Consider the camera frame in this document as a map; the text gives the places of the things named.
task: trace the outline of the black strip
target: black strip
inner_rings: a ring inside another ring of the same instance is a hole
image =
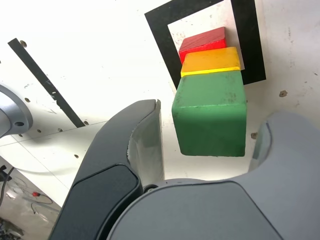
[[[255,0],[231,0],[245,69],[244,84],[266,79]]]
[[[25,48],[20,44],[18,39],[13,39],[8,42],[10,48],[17,54],[21,61],[26,65],[35,78],[41,83],[48,94],[56,100],[56,104],[61,108],[65,115],[71,120],[71,122],[77,127],[84,127],[85,124],[81,121],[75,111],[70,107],[64,97],[60,94],[58,89],[52,84],[46,74],[41,70]]]
[[[176,88],[180,82],[182,65],[168,24],[222,1],[172,0],[144,14]],[[245,67],[241,71],[243,83],[265,80],[255,0],[231,0],[231,3]]]

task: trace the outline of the red wooden block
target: red wooden block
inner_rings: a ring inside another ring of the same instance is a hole
[[[200,52],[227,47],[225,27],[206,31],[183,40],[179,50],[181,63],[183,64],[188,53]]]

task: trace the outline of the stacked blocks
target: stacked blocks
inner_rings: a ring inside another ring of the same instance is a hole
[[[247,101],[235,47],[186,54],[172,116],[188,156],[245,155]]]
[[[188,53],[221,49],[226,47],[227,42],[225,28],[220,27],[211,31],[206,31],[201,34],[185,38],[179,49],[179,56],[181,63],[183,64]]]

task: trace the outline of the green wooden block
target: green wooden block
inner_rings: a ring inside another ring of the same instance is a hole
[[[245,155],[247,101],[240,71],[183,77],[172,116],[182,154]]]

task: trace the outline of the black square frame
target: black square frame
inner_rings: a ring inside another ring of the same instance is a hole
[[[147,13],[145,18],[176,88],[181,62],[168,25],[224,0],[172,0]],[[243,84],[266,79],[255,0],[231,0],[245,69]]]

